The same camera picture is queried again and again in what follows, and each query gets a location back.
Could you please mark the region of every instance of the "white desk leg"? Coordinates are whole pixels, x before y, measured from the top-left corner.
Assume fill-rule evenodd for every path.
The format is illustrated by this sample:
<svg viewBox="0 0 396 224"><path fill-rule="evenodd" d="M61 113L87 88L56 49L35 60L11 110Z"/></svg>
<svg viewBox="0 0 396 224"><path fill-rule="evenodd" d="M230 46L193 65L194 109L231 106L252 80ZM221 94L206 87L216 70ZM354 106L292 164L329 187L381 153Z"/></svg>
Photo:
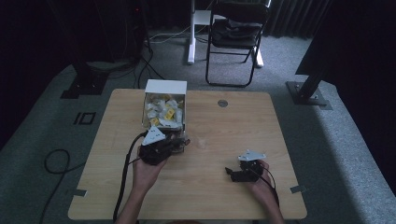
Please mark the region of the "white desk leg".
<svg viewBox="0 0 396 224"><path fill-rule="evenodd" d="M260 50L257 53L256 66L257 67L263 67L264 66L264 62L262 61L262 54L260 53Z"/></svg>
<svg viewBox="0 0 396 224"><path fill-rule="evenodd" d="M193 64L195 61L195 0L191 0L191 36L190 36L190 47L189 47L189 59L187 60L188 64Z"/></svg>

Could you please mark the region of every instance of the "black chair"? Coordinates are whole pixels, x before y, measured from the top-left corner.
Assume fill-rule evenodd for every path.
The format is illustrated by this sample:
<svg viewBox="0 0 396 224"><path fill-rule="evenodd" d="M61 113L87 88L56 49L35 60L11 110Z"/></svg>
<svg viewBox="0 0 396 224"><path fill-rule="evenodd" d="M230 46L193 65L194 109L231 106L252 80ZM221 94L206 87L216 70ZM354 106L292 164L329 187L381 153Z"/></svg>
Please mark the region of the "black chair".
<svg viewBox="0 0 396 224"><path fill-rule="evenodd" d="M269 18L269 8L261 3L214 2L210 13L209 36L206 51L205 79L209 85L246 87L253 79L262 31ZM228 51L212 51L211 46ZM230 49L241 49L230 52ZM246 84L217 83L209 80L210 54L245 55L248 60L254 52L250 77Z"/></svg>

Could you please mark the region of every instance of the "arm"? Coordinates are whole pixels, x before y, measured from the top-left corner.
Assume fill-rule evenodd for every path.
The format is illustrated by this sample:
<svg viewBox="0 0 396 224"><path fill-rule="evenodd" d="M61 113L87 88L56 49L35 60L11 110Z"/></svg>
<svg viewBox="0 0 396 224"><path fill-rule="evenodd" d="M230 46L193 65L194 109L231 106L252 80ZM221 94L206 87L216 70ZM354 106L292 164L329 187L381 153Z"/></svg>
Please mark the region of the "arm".
<svg viewBox="0 0 396 224"><path fill-rule="evenodd" d="M128 201L124 205L116 224L135 224L146 194L157 180L166 160L153 166L142 160L134 162L134 183Z"/></svg>
<svg viewBox="0 0 396 224"><path fill-rule="evenodd" d="M265 161L260 161L262 166L268 170L269 165ZM268 175L268 171L264 169L262 173L262 177L271 183L271 178ZM246 183L247 188L252 192L255 198L259 201L262 205L264 210L266 211L270 223L277 224L277 223L285 223L282 213L280 212L279 207L277 206L275 196L273 195L270 187L264 183L261 179L256 181L255 183Z"/></svg>

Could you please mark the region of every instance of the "gray carpet floor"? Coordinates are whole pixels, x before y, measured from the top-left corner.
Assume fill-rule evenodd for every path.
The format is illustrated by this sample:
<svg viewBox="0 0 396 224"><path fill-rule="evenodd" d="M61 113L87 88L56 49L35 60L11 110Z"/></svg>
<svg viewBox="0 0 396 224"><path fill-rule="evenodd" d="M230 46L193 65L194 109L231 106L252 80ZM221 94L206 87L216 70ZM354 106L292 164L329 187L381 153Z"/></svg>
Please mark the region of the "gray carpet floor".
<svg viewBox="0 0 396 224"><path fill-rule="evenodd" d="M310 40L264 37L261 46L264 67L256 70L252 83L244 89L206 84L205 43L197 41L195 63L188 65L189 42L186 38L153 43L161 41L152 40L154 54L150 65L166 79L187 80L188 90L270 93L297 179L307 188L303 196L308 215L298 220L300 223L396 223L395 196L336 88L326 82L319 85L332 110L322 110L315 105L295 105L290 97L285 82L306 80L306 76L294 74ZM143 55L149 59L147 49L143 49ZM234 56L219 58L219 63L211 65L214 78L221 76L241 81L248 77L249 68L233 63L230 57ZM120 63L123 62L91 65L108 68ZM46 155L63 148L70 153L70 167L87 160L111 92L118 88L137 88L136 80L143 68L141 62L134 69L113 72L101 95L81 95L74 100L60 99L76 75L71 65L51 81L20 128L0 151L0 223L39 222L46 201L61 178L46 172ZM152 69L144 69L140 88L145 88L148 78L159 77ZM75 124L78 113L93 112L96 116L91 125ZM62 170L65 158L64 154L53 154L49 167ZM68 207L82 170L78 168L64 176L48 206L44 223L111 223L111 220L75 221L68 218Z"/></svg>

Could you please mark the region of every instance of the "cardboard box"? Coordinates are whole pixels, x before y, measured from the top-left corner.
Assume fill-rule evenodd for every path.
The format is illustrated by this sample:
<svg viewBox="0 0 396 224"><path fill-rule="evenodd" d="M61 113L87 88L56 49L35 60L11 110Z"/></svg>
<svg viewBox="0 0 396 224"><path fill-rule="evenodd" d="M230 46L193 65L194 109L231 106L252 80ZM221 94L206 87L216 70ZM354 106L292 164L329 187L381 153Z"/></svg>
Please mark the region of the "cardboard box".
<svg viewBox="0 0 396 224"><path fill-rule="evenodd" d="M143 127L185 130L187 81L149 79L145 93Z"/></svg>

